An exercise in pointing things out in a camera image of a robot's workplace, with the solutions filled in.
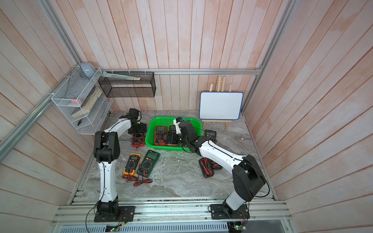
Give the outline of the red Delixi multimeter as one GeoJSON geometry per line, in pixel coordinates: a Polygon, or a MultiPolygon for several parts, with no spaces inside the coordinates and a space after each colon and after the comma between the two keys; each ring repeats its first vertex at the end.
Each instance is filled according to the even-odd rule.
{"type": "Polygon", "coordinates": [[[154,144],[156,146],[165,146],[165,140],[166,140],[166,134],[167,134],[167,127],[166,126],[156,126],[155,129],[155,136],[154,136],[154,144]]]}

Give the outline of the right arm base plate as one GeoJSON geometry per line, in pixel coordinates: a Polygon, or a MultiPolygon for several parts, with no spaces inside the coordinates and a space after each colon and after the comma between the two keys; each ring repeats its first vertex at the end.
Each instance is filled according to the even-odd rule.
{"type": "Polygon", "coordinates": [[[211,204],[209,212],[212,219],[249,219],[248,205],[241,205],[238,210],[231,210],[226,204],[211,204]]]}

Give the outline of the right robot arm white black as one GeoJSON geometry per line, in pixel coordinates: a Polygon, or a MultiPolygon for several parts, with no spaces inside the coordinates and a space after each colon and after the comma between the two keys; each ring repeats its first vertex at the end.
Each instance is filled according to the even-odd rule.
{"type": "Polygon", "coordinates": [[[182,146],[187,147],[192,153],[211,159],[232,174],[234,190],[219,205],[219,212],[232,216],[240,207],[250,202],[267,183],[253,156],[234,154],[217,146],[208,138],[197,135],[189,120],[177,117],[173,123],[176,133],[181,135],[182,146]]]}

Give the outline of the orange Victor multimeter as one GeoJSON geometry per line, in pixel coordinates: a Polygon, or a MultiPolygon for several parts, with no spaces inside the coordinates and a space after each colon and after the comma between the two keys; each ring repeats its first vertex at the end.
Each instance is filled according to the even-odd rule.
{"type": "Polygon", "coordinates": [[[177,134],[174,125],[169,126],[169,130],[166,135],[166,145],[167,146],[177,146],[177,134]]]}

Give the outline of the dark red DT9205A multimeter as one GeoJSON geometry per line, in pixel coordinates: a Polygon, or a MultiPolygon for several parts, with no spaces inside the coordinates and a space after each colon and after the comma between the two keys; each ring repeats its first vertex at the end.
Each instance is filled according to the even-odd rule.
{"type": "Polygon", "coordinates": [[[143,147],[145,145],[145,133],[134,133],[131,146],[134,148],[143,147]]]}

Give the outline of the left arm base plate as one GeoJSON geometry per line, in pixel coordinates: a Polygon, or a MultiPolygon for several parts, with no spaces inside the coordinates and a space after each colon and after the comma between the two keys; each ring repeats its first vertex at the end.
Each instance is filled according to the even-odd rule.
{"type": "Polygon", "coordinates": [[[132,222],[135,206],[119,206],[113,210],[98,210],[94,222],[132,222]]]}

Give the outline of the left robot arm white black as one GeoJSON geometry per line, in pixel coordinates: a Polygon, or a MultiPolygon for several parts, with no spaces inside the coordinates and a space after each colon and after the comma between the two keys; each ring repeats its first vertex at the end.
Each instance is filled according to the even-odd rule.
{"type": "Polygon", "coordinates": [[[118,194],[115,186],[115,167],[120,156],[119,137],[144,133],[146,124],[141,123],[141,112],[131,108],[119,120],[104,131],[97,131],[94,138],[94,157],[100,170],[100,196],[97,203],[99,218],[116,220],[120,216],[118,194]]]}

